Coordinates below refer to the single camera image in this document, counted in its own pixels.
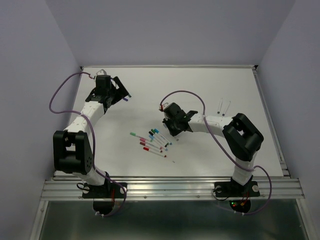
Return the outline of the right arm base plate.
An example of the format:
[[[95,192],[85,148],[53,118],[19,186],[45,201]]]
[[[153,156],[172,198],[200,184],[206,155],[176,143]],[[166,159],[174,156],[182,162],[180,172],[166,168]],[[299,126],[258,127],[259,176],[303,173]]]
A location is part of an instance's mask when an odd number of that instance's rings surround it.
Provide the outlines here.
[[[245,185],[233,181],[219,181],[214,184],[212,196],[218,201],[229,200],[231,210],[245,215],[251,209],[250,198],[260,197],[261,194],[256,181]]]

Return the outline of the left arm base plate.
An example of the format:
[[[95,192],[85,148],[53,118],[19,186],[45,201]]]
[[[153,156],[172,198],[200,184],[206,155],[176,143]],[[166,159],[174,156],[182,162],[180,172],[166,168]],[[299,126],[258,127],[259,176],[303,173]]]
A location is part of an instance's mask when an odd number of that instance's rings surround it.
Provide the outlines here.
[[[90,185],[77,183],[76,187],[82,191],[82,198],[93,200],[92,209],[96,216],[106,218],[116,215],[124,206],[128,184],[126,182],[108,183],[107,185]]]

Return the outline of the dark green pen body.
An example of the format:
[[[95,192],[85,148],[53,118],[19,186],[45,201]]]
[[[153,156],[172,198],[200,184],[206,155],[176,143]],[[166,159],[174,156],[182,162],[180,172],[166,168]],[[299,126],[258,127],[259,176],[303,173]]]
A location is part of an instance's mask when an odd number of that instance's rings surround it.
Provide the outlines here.
[[[222,104],[223,104],[223,98],[221,98],[221,99],[219,100],[218,109],[217,109],[217,114],[218,114],[218,115],[221,113]]]

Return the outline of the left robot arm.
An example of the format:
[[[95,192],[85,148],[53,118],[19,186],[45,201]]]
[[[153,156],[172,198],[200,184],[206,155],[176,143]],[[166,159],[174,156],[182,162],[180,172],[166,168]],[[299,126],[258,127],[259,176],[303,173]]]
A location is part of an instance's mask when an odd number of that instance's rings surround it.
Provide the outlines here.
[[[96,141],[89,138],[95,137],[94,126],[107,110],[130,94],[117,76],[97,75],[94,80],[95,87],[82,110],[70,111],[76,118],[64,130],[53,134],[53,161],[55,170],[79,177],[94,186],[100,197],[106,197],[111,193],[111,179],[96,167]]]

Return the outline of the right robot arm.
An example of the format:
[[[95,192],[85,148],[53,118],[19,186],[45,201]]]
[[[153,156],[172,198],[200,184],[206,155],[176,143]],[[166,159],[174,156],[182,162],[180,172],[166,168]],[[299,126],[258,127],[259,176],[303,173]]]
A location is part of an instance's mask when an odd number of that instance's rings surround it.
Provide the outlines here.
[[[176,103],[161,109],[164,113],[163,123],[171,136],[182,132],[207,133],[226,140],[235,161],[234,172],[230,182],[231,192],[242,195],[248,190],[252,178],[252,168],[257,152],[264,141],[262,133],[243,113],[234,117],[209,116],[197,111],[185,112]]]

